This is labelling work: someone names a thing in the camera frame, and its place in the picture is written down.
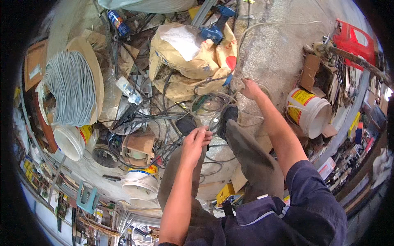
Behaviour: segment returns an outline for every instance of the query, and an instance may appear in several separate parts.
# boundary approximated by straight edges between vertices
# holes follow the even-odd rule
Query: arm
[[[160,223],[159,243],[183,245],[191,216],[191,182],[193,170],[203,147],[212,139],[212,132],[203,126],[194,129],[183,141],[182,155],[174,184]]]
[[[296,162],[308,158],[293,130],[256,82],[250,79],[242,79],[242,82],[245,84],[245,89],[241,93],[255,100],[263,114],[269,139],[278,156],[283,176],[286,178],[287,172]]]

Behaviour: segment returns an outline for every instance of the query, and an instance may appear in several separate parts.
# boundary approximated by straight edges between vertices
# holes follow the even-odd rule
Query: man's right hand
[[[267,96],[265,93],[260,89],[258,84],[249,79],[249,78],[243,78],[242,82],[245,84],[245,88],[241,89],[241,93],[246,96],[247,98],[251,100],[256,100],[260,96]]]

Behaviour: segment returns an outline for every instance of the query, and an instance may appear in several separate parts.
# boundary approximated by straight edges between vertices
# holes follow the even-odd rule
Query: yellow bucket label
[[[148,168],[144,168],[144,169],[134,169],[134,168],[129,168],[128,169],[128,173],[129,172],[142,172],[144,174],[147,175],[151,175],[151,174],[157,174],[157,167],[155,165],[150,165]]]
[[[304,106],[306,106],[308,102],[315,97],[316,96],[314,94],[306,92],[302,89],[296,90],[292,94],[292,98]],[[299,119],[301,118],[301,110],[294,107],[289,107],[287,113],[289,114],[290,117],[293,118],[295,122],[297,122],[297,124],[299,124]]]
[[[93,126],[84,125],[81,127],[76,126],[76,128],[79,130],[79,133],[81,134],[86,144],[86,142],[90,139],[90,136],[93,134]]]

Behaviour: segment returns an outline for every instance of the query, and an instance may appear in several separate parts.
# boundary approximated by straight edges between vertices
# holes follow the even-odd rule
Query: white plastic bucket
[[[287,114],[311,139],[317,138],[331,118],[332,107],[326,99],[295,88],[287,96]]]
[[[129,203],[136,208],[142,208],[142,209],[155,209],[160,207],[157,199],[146,200],[139,198],[131,198],[129,200]]]
[[[57,125],[53,131],[56,144],[71,160],[78,161],[84,155],[86,142],[93,132],[93,126],[82,127]]]
[[[133,198],[155,199],[158,193],[157,167],[151,165],[145,169],[129,168],[123,179],[122,189]]]

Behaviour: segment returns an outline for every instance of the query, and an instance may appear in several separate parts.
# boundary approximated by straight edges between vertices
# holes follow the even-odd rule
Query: gray trousers
[[[248,180],[243,203],[251,202],[258,196],[268,194],[283,198],[284,178],[279,164],[265,152],[258,142],[242,129],[234,120],[228,120],[226,125],[226,138],[232,152],[241,164],[242,172]],[[182,148],[176,149],[167,164],[159,188],[158,201],[164,210],[177,173]],[[216,219],[212,214],[203,210],[196,199],[200,173],[205,158],[206,148],[193,171],[191,185],[191,226],[201,226],[207,221]]]

